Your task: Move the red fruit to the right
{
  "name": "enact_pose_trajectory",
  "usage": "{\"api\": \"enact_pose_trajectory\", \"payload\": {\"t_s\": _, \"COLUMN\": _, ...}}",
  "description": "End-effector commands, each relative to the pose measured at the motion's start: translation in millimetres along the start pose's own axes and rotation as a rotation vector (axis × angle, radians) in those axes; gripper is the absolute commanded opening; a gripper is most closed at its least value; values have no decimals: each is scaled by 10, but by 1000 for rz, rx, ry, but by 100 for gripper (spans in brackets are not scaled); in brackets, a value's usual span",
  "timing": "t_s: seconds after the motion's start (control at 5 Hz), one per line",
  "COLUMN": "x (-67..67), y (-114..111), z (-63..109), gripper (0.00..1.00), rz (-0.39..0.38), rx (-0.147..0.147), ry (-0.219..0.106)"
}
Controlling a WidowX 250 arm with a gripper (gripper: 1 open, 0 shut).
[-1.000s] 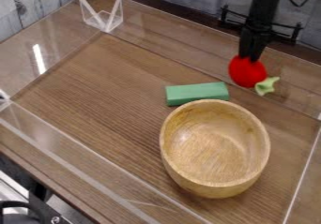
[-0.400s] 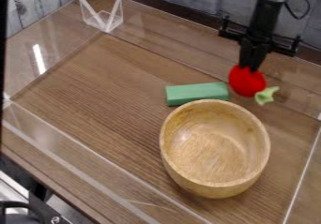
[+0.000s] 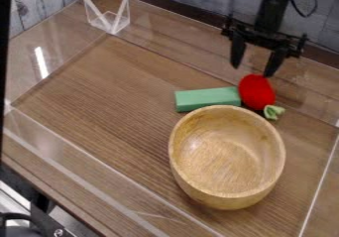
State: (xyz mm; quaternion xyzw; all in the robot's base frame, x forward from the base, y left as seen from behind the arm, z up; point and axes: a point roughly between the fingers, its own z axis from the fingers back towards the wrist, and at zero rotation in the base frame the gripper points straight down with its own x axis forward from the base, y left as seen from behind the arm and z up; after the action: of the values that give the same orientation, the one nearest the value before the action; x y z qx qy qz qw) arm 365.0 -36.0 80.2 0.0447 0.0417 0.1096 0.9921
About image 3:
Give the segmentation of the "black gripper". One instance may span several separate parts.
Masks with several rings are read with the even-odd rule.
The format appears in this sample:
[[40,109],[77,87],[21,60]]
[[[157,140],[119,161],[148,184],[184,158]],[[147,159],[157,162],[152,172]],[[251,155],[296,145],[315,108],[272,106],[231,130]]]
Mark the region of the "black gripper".
[[231,64],[239,68],[247,44],[271,50],[263,76],[272,77],[285,56],[299,57],[307,36],[292,36],[280,31],[285,9],[293,0],[260,0],[253,22],[247,23],[229,13],[221,34],[231,40]]

